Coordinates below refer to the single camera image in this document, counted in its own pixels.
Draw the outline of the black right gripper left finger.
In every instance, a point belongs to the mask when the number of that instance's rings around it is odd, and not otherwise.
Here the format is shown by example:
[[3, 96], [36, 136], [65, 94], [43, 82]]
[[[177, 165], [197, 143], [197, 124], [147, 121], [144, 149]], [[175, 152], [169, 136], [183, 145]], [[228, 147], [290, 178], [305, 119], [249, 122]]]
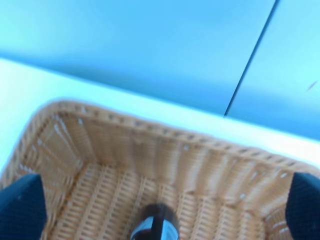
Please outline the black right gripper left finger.
[[0, 238], [39, 240], [47, 222], [42, 178], [28, 174], [0, 191]]

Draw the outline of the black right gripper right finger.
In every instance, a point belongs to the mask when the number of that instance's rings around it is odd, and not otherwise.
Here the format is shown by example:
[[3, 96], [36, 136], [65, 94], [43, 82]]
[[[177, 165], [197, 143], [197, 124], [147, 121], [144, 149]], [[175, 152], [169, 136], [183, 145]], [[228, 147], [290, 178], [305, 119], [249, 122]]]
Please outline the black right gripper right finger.
[[320, 179], [296, 172], [290, 185], [285, 219], [294, 240], [320, 239]]

